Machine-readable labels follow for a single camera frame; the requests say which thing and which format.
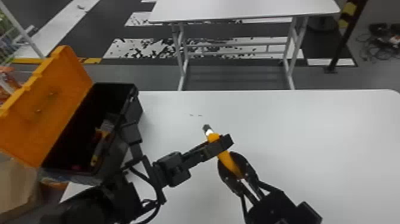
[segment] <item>robotic arm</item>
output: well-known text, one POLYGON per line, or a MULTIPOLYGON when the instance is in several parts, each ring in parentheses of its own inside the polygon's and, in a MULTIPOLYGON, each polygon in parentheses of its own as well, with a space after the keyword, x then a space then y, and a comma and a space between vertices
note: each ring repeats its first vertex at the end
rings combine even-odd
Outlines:
POLYGON ((223 182, 241 201, 246 224, 319 224, 322 218, 306 203, 299 206, 285 193, 261 182, 252 166, 239 153, 228 152, 233 145, 230 135, 218 135, 210 126, 204 126, 206 142, 188 152, 170 153, 153 164, 145 155, 128 161, 114 175, 99 186, 89 188, 59 204, 50 214, 43 216, 41 224, 112 224, 130 223, 152 211, 137 224, 150 222, 167 201, 163 193, 166 186, 175 187, 190 178, 189 169, 218 156, 218 172, 223 182), (147 175, 135 169, 142 163, 147 175), (141 200, 133 183, 126 179, 127 172, 153 187, 156 200, 141 200), (246 181, 255 195, 242 183, 246 181), (247 198, 252 208, 247 211, 247 198))

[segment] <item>white table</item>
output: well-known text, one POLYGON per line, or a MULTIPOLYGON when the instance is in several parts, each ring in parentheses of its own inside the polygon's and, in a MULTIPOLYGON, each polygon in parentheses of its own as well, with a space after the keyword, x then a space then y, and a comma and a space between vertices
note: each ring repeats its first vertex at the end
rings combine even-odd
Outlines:
POLYGON ((180 67, 180 81, 178 90, 183 90, 186 71, 191 55, 215 55, 225 54, 224 52, 200 52, 190 53, 188 47, 211 47, 211 46, 267 46, 285 45, 285 50, 274 51, 275 54, 283 54, 283 66, 290 89, 295 89, 292 74, 296 64, 298 52, 307 29, 307 21, 310 15, 327 15, 339 12, 339 7, 334 0, 159 0, 151 12, 150 23, 165 23, 172 26, 175 48, 183 47, 183 56, 177 54, 180 67), (276 17, 293 17, 286 42, 248 42, 238 44, 205 44, 187 46, 184 24, 191 21, 218 21, 230 19, 260 19, 276 17), (301 24, 299 35, 295 26, 301 24), (293 56, 288 63, 288 48, 293 39, 295 49, 293 56))
MULTIPOLYGON (((296 203, 307 201, 323 223, 398 221, 400 96, 394 91, 141 92, 139 99, 142 150, 150 161, 204 141, 201 127, 208 123, 231 134, 232 150, 261 180, 296 203)), ((244 223, 216 159, 190 172, 185 183, 165 188, 167 203, 151 224, 244 223)), ((146 183, 130 180, 141 198, 154 198, 146 183)), ((63 200, 85 188, 69 184, 63 200)))

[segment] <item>black cable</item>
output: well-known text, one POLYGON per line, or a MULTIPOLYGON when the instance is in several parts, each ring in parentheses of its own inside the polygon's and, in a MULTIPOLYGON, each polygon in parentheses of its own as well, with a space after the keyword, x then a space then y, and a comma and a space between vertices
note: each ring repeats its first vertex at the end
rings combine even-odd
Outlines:
POLYGON ((143 203, 155 203, 155 205, 156 205, 156 207, 155 207, 155 210, 153 211, 153 213, 149 216, 149 217, 147 217, 146 219, 144 219, 144 220, 142 220, 142 221, 140 221, 140 222, 137 222, 137 223, 135 223, 135 224, 147 224, 147 223, 149 223, 152 219, 154 219, 154 217, 158 214, 158 212, 159 212, 159 210, 160 210, 160 207, 161 207, 161 204, 159 203, 159 200, 160 200, 160 196, 159 196, 159 194, 158 194, 158 191, 157 191, 157 189, 156 189, 156 187, 154 186, 154 184, 150 181, 150 179, 146 176, 146 175, 144 175, 143 173, 141 173, 141 172, 139 172, 138 170, 136 170, 134 167, 129 167, 129 170, 133 173, 133 174, 135 174, 136 176, 138 176, 139 178, 141 178, 142 180, 144 180, 145 182, 147 182, 148 184, 150 184, 153 188, 154 188, 154 190, 155 190, 155 196, 156 196, 156 200, 151 200, 151 199, 144 199, 143 201, 142 201, 142 204, 143 203))
POLYGON ((396 50, 390 43, 381 41, 369 33, 359 35, 355 38, 359 43, 362 43, 362 48, 359 52, 359 56, 364 61, 375 60, 386 61, 391 58, 400 59, 399 51, 396 50))

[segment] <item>black toolbox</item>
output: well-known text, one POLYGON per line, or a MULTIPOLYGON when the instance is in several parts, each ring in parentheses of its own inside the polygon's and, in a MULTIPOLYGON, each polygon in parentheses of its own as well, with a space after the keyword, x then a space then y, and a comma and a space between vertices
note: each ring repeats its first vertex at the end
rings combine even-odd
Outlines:
POLYGON ((142 112, 134 84, 95 83, 43 161, 43 171, 60 181, 99 184, 119 169, 129 146, 139 147, 142 112), (109 134, 95 152, 91 141, 102 125, 109 134), (98 161, 91 166, 94 153, 98 161))
POLYGON ((142 112, 134 84, 93 84, 73 50, 59 46, 0 106, 0 150, 42 180, 99 184, 129 147, 140 152, 142 112))

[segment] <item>gray floor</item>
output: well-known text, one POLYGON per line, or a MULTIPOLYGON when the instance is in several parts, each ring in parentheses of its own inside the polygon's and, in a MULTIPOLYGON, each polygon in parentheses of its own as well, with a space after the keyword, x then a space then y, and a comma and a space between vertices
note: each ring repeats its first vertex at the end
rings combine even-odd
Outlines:
MULTIPOLYGON (((297 67, 294 81, 298 89, 394 89, 400 91, 400 60, 363 61, 358 53, 360 43, 354 38, 366 30, 356 30, 349 48, 359 67, 339 67, 337 74, 324 74, 321 67, 297 67)), ((15 65, 18 70, 32 71, 36 66, 15 65)), ((179 82, 177 66, 109 66, 86 65, 94 82, 133 82, 141 91, 174 91, 179 82)), ((187 90, 253 90, 285 89, 280 67, 197 66, 190 68, 187 90)), ((26 73, 18 74, 27 79, 26 73)), ((49 203, 8 223, 37 223, 41 214, 57 204, 61 193, 50 196, 49 203)))

